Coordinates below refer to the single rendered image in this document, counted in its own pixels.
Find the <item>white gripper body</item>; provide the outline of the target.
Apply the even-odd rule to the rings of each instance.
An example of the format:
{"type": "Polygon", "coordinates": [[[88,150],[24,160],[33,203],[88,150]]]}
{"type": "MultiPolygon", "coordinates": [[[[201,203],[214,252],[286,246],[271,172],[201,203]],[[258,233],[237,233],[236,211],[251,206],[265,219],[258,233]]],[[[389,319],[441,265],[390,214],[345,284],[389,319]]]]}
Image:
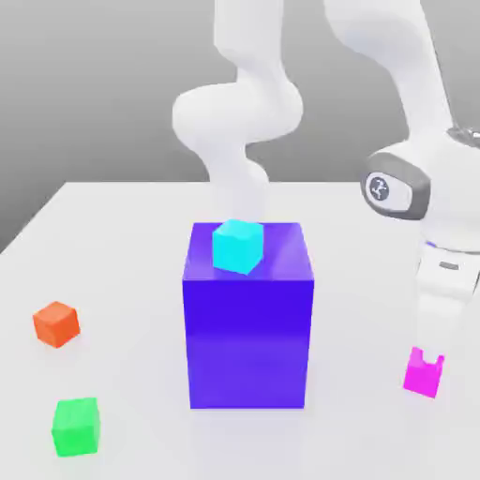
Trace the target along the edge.
{"type": "Polygon", "coordinates": [[[422,293],[469,302],[480,282],[480,252],[453,251],[425,244],[416,278],[422,293]]]}

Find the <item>small magenta cube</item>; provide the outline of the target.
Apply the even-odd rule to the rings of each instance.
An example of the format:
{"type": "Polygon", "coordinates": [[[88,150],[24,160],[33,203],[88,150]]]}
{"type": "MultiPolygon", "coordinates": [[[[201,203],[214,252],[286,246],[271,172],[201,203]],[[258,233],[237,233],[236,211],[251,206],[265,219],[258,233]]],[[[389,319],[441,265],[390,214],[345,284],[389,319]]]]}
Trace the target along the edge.
{"type": "Polygon", "coordinates": [[[443,362],[443,355],[439,355],[435,363],[426,362],[424,352],[413,347],[405,372],[403,388],[427,398],[435,398],[443,374],[443,362]]]}

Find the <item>small cyan cube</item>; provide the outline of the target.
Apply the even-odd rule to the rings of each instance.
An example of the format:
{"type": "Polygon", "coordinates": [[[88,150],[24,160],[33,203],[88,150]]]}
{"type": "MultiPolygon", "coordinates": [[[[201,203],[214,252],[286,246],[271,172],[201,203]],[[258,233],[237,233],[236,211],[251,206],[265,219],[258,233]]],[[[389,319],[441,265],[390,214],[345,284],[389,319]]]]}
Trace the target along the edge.
{"type": "Polygon", "coordinates": [[[263,259],[263,241],[261,223],[229,219],[213,232],[213,266],[248,275],[263,259]]]}

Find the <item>small green cube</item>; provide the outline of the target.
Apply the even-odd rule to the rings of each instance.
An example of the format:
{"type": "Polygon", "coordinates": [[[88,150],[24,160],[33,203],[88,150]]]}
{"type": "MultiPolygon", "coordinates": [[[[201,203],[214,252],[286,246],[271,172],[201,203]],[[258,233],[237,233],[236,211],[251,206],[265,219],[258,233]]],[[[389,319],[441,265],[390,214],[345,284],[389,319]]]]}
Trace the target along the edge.
{"type": "Polygon", "coordinates": [[[98,399],[84,397],[57,402],[52,440],[61,458],[95,454],[100,438],[98,399]]]}

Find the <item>small orange cube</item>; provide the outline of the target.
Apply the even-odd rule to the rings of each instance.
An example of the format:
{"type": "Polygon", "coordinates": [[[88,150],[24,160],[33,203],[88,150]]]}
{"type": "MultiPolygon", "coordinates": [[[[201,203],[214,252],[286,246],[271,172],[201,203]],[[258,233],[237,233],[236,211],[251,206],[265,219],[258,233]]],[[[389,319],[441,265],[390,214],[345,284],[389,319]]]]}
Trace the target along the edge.
{"type": "Polygon", "coordinates": [[[52,302],[33,314],[37,338],[56,349],[81,333],[77,310],[61,302],[52,302]]]}

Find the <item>large purple box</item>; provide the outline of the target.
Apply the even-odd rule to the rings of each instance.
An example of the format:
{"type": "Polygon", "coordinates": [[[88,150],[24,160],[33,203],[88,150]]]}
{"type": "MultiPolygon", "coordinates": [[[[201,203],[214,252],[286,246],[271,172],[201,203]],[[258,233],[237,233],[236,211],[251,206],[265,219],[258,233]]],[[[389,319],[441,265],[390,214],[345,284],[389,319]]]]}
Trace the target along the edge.
{"type": "Polygon", "coordinates": [[[301,409],[314,295],[302,228],[265,224],[247,276],[214,267],[216,228],[194,223],[182,278],[190,406],[301,409]]]}

